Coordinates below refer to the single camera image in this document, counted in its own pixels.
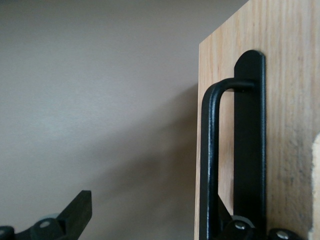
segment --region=beige wall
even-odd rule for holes
[[[193,238],[198,45],[245,0],[0,2],[0,225],[92,190],[80,239]]]

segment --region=black metal bracket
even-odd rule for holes
[[[77,240],[91,216],[91,191],[81,191],[57,218],[40,220],[17,234],[12,226],[0,226],[0,240]]]
[[[219,108],[222,94],[234,91],[233,213],[266,230],[265,56],[249,50],[237,61],[234,78],[215,83],[201,110],[199,240],[218,236],[228,222],[218,196]]]

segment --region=wooden panel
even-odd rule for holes
[[[312,169],[312,188],[313,188],[313,228],[309,234],[309,240],[320,239],[320,133],[316,137],[312,146],[313,169]]]
[[[233,77],[242,53],[266,56],[267,227],[307,238],[313,226],[312,144],[320,132],[320,1],[250,0],[199,46],[194,239],[199,235],[200,112],[206,89]],[[233,94],[220,111],[219,195],[232,212]]]

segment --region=door handle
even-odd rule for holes
[[[234,92],[234,214],[266,230],[265,56],[249,50],[237,61],[234,78],[213,84],[201,108],[199,240],[211,240],[225,227],[218,196],[219,108],[225,91]]]

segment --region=metal screw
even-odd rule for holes
[[[281,239],[286,239],[286,240],[289,239],[288,234],[284,231],[277,231],[276,235]]]
[[[44,222],[42,222],[40,225],[39,225],[39,227],[40,228],[45,228],[45,227],[48,227],[50,225],[50,222],[49,221],[44,221]]]
[[[241,221],[236,221],[234,225],[237,229],[240,229],[240,230],[246,229],[246,225]]]

